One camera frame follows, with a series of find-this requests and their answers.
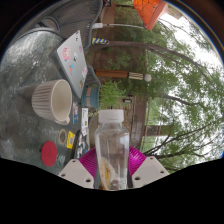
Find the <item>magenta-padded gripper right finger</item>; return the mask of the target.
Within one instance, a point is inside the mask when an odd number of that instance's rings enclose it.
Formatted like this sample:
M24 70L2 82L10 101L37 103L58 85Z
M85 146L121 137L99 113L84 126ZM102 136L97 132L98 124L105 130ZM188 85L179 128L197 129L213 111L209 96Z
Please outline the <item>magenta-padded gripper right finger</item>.
M145 156L139 150L129 149L129 174L134 188L140 188L168 175L168 171L154 156Z

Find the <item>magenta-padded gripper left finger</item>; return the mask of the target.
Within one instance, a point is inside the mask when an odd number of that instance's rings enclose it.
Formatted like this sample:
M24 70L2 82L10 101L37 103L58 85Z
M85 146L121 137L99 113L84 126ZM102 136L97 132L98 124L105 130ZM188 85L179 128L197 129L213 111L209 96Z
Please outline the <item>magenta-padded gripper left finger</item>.
M97 155L93 148L80 159L71 159L59 173L59 177L84 188L94 188L97 173Z

